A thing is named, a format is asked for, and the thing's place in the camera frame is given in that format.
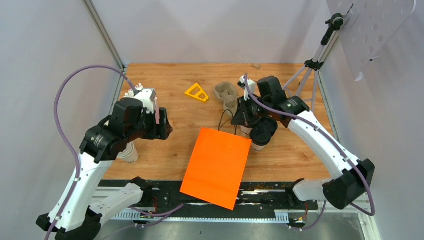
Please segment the orange and white paper bag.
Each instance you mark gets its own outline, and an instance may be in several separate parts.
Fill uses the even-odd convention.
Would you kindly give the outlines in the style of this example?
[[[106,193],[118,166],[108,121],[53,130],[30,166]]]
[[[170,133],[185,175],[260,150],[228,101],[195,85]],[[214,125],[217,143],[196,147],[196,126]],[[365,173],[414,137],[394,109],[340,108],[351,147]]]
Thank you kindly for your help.
[[[201,127],[180,192],[233,211],[252,141],[218,129]]]

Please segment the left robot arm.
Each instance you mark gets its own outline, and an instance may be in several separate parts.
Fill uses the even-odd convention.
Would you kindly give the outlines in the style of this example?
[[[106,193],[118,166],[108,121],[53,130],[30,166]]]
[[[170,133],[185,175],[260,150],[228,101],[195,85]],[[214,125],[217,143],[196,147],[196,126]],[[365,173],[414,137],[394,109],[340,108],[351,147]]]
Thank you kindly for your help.
[[[71,196],[63,194],[51,212],[37,218],[37,226],[54,232],[58,240],[93,240],[106,222],[127,207],[149,206],[153,185],[140,177],[104,200],[91,200],[105,172],[129,143],[136,139],[166,140],[172,131],[166,108],[150,113],[138,99],[119,100],[111,115],[86,132],[78,165],[67,185]]]

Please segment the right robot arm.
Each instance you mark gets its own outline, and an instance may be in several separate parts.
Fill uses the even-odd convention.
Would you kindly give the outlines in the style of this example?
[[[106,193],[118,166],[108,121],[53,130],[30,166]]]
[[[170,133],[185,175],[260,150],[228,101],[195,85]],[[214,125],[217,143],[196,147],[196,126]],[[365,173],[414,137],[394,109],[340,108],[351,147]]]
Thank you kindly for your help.
[[[251,148],[267,146],[281,123],[296,134],[318,156],[330,174],[329,179],[297,180],[287,189],[286,204],[298,209],[306,201],[328,201],[339,210],[370,194],[375,165],[360,160],[343,147],[322,126],[308,104],[299,96],[287,96],[279,79],[273,75],[257,82],[241,76],[238,86],[244,95],[237,99],[231,124],[239,126],[251,139]]]

